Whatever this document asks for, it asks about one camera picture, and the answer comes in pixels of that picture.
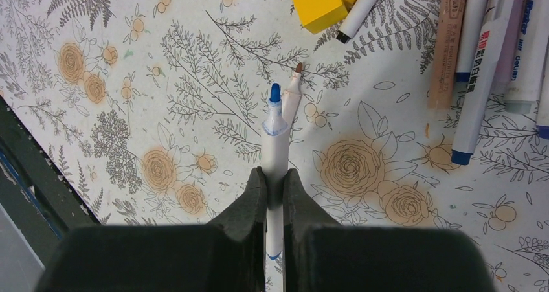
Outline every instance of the orange rose print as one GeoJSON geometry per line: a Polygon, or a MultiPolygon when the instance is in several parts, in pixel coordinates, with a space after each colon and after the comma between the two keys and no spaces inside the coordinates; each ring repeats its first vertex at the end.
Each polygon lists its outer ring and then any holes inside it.
{"type": "Polygon", "coordinates": [[[113,65],[118,60],[118,51],[112,46],[107,46],[103,49],[103,60],[110,65],[113,65]]]}
{"type": "Polygon", "coordinates": [[[189,214],[197,214],[205,206],[204,193],[196,188],[194,184],[184,184],[175,182],[175,196],[181,205],[181,208],[189,214]]]}
{"type": "Polygon", "coordinates": [[[429,217],[425,196],[410,186],[399,186],[392,181],[380,182],[377,193],[381,208],[394,223],[414,226],[429,217]]]}
{"type": "Polygon", "coordinates": [[[165,192],[173,187],[177,175],[173,159],[161,150],[145,154],[142,173],[147,184],[157,192],[165,192]]]}
{"type": "Polygon", "coordinates": [[[106,94],[106,87],[105,82],[99,76],[92,75],[90,76],[85,82],[84,82],[85,92],[87,93],[87,97],[92,101],[93,103],[100,103],[103,101],[103,98],[105,98],[106,94]]]}
{"type": "Polygon", "coordinates": [[[320,176],[339,197],[362,196],[375,190],[385,176],[383,156],[358,140],[345,140],[328,148],[320,176]]]}
{"type": "Polygon", "coordinates": [[[75,43],[66,43],[59,51],[59,72],[69,83],[76,83],[84,73],[84,55],[75,43]]]}
{"type": "Polygon", "coordinates": [[[202,156],[195,156],[196,168],[207,174],[213,174],[218,169],[218,160],[209,154],[203,154],[202,156]]]}

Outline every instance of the yellow block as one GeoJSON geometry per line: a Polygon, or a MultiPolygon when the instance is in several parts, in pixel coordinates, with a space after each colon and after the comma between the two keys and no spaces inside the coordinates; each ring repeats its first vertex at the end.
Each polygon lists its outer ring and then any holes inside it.
{"type": "Polygon", "coordinates": [[[301,24],[316,34],[345,19],[343,0],[293,0],[301,24]]]}

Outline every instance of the flower drawing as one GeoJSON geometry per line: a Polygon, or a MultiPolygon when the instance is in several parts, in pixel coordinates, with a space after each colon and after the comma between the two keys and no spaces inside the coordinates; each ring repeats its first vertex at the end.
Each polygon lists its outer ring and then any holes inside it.
{"type": "Polygon", "coordinates": [[[143,157],[143,178],[156,192],[165,192],[175,183],[174,160],[162,150],[151,150],[143,157]]]}
{"type": "Polygon", "coordinates": [[[93,103],[100,103],[106,96],[105,82],[97,75],[91,75],[84,81],[87,97],[93,103]]]}
{"type": "Polygon", "coordinates": [[[59,50],[59,72],[69,83],[76,83],[84,73],[84,55],[75,43],[66,43],[59,50]]]}
{"type": "Polygon", "coordinates": [[[112,46],[105,47],[105,49],[103,49],[103,60],[110,65],[115,64],[118,60],[117,49],[112,46]]]}
{"type": "Polygon", "coordinates": [[[345,140],[328,148],[320,176],[338,196],[361,196],[375,190],[385,175],[383,156],[369,140],[345,140]]]}
{"type": "Polygon", "coordinates": [[[421,164],[429,163],[432,168],[440,169],[445,172],[460,167],[459,164],[452,163],[452,144],[444,143],[444,135],[442,135],[442,141],[440,141],[440,144],[437,146],[430,147],[428,145],[418,144],[425,150],[425,156],[414,159],[414,161],[420,161],[421,164]]]}
{"type": "Polygon", "coordinates": [[[181,208],[189,214],[197,214],[205,206],[204,193],[194,183],[175,182],[175,196],[181,208]]]}
{"type": "Polygon", "coordinates": [[[195,156],[196,168],[207,174],[213,174],[218,169],[218,160],[210,154],[204,153],[200,156],[195,156]]]}
{"type": "Polygon", "coordinates": [[[377,193],[381,208],[394,223],[414,226],[429,217],[427,199],[411,186],[382,181],[377,188],[377,193]]]}

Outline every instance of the blue marker cap end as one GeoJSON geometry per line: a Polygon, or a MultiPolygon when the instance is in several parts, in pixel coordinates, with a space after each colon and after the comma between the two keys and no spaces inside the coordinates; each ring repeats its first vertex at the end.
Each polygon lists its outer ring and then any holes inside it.
{"type": "Polygon", "coordinates": [[[268,253],[267,253],[267,256],[272,260],[276,260],[279,256],[280,256],[280,252],[276,255],[276,256],[270,256],[268,253]]]}
{"type": "Polygon", "coordinates": [[[273,83],[271,86],[271,97],[269,98],[269,101],[273,103],[280,102],[280,85],[278,85],[278,83],[273,83]]]}
{"type": "Polygon", "coordinates": [[[452,163],[467,166],[471,160],[472,153],[464,153],[452,150],[452,163]]]}
{"type": "Polygon", "coordinates": [[[538,126],[537,129],[540,138],[549,140],[549,126],[538,126]]]}
{"type": "Polygon", "coordinates": [[[467,72],[456,73],[456,82],[467,83],[469,81],[470,76],[471,76],[471,73],[467,73],[467,72]]]}

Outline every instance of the white paper surface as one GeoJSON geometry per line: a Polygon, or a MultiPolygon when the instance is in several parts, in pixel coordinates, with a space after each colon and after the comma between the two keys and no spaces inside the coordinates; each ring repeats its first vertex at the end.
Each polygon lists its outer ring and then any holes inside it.
{"type": "Polygon", "coordinates": [[[259,165],[270,84],[303,61],[289,165],[316,202],[346,225],[462,230],[499,291],[546,291],[535,114],[491,95],[469,166],[449,154],[463,93],[426,129],[440,0],[380,0],[347,45],[301,29],[291,0],[96,0],[74,17],[53,1],[0,1],[0,90],[103,223],[220,213],[259,165]]]}

